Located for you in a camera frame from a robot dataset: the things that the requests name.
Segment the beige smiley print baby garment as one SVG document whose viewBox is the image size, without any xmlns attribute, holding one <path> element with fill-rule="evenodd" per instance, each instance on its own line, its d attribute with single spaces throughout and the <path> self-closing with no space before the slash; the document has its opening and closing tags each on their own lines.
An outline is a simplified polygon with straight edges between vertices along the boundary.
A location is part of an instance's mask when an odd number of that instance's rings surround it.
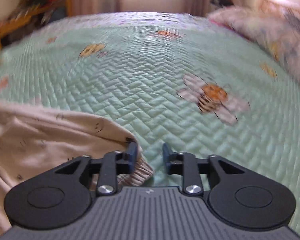
<svg viewBox="0 0 300 240">
<path fill-rule="evenodd" d="M 95 160 L 131 141 L 131 132 L 98 115 L 0 100 L 0 235 L 12 224 L 51 230 L 84 216 L 95 199 Z M 119 185 L 153 177 L 141 152 L 138 144 L 135 170 L 118 175 Z"/>
</svg>

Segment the floral folded duvet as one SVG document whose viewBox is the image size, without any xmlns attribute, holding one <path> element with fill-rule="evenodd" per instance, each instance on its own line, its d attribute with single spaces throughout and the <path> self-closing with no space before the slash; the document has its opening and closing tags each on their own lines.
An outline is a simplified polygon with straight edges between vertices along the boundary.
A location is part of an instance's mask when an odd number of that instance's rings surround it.
<svg viewBox="0 0 300 240">
<path fill-rule="evenodd" d="M 262 0 L 258 9 L 233 5 L 207 18 L 257 43 L 300 85 L 300 0 Z"/>
</svg>

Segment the green quilted bee bedspread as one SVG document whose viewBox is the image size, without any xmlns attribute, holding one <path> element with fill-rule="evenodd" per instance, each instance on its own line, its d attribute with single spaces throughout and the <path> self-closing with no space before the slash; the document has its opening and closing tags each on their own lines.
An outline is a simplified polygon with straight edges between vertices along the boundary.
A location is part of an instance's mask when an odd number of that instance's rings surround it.
<svg viewBox="0 0 300 240">
<path fill-rule="evenodd" d="M 182 99 L 194 74 L 249 103 L 230 125 Z M 205 18 L 118 13 L 63 19 L 0 52 L 0 99 L 96 114 L 132 132 L 173 186 L 160 149 L 221 155 L 287 186 L 300 235 L 300 85 L 258 45 Z"/>
</svg>

